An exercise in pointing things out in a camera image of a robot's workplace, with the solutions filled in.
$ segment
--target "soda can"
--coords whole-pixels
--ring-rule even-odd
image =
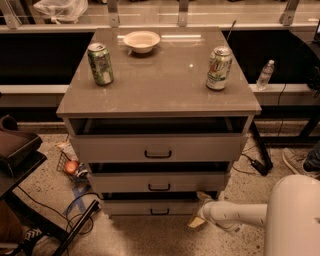
[[[215,47],[210,55],[206,85],[210,89],[225,88],[232,65],[232,50],[227,46]]]
[[[92,43],[88,47],[87,54],[95,83],[110,84],[113,81],[113,71],[107,47],[102,43]]]

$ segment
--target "water bottle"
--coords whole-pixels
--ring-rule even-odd
[[[264,65],[264,67],[262,68],[262,71],[257,81],[257,89],[259,91],[263,91],[267,88],[267,84],[270,80],[270,77],[273,71],[274,71],[274,60],[269,60],[269,62],[266,65]]]

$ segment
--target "white plastic bag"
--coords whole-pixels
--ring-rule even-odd
[[[88,0],[41,0],[33,7],[53,23],[77,23],[88,9]]]

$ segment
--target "can lid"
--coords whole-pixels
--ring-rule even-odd
[[[214,48],[215,54],[226,56],[231,54],[231,49],[227,46],[217,46]]]
[[[106,49],[106,46],[103,43],[92,43],[89,45],[88,49],[92,52],[98,52]]]

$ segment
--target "drawer front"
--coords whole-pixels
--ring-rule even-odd
[[[79,157],[92,162],[235,161],[247,141],[240,137],[71,138]]]
[[[93,191],[107,192],[175,192],[221,191],[225,189],[229,173],[121,173],[89,174]]]
[[[112,215],[192,215],[198,209],[197,200],[121,200],[110,202],[103,200],[102,210]]]

